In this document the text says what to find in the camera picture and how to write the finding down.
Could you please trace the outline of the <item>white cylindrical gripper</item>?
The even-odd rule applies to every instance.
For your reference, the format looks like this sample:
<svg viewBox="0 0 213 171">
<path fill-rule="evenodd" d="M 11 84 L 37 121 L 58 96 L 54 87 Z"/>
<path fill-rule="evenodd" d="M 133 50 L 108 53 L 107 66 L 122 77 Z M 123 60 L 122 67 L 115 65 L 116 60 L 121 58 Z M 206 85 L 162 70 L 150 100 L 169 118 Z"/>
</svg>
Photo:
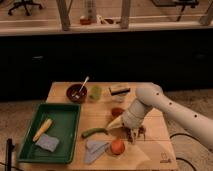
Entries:
<svg viewBox="0 0 213 171">
<path fill-rule="evenodd" d="M 123 126 L 131 129 L 132 144 L 136 143 L 138 137 L 138 128 L 142 124 L 144 117 L 152 110 L 151 106 L 145 105 L 138 99 L 135 99 L 131 105 L 123 112 L 122 118 L 117 117 L 110 122 L 106 129 L 112 130 Z"/>
</svg>

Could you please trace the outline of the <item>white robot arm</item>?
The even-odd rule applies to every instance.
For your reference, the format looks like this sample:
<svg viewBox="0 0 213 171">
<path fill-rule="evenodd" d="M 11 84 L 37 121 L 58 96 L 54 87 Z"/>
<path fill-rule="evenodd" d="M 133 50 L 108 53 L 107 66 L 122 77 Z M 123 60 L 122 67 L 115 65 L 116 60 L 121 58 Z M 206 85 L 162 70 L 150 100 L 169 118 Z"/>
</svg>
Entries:
<svg viewBox="0 0 213 171">
<path fill-rule="evenodd" d="M 107 125 L 107 130 L 124 126 L 134 132 L 142 125 L 145 116 L 156 108 L 166 113 L 213 152 L 212 119 L 172 101 L 164 95 L 162 88 L 154 83 L 141 83 L 136 88 L 135 95 L 131 105 Z"/>
</svg>

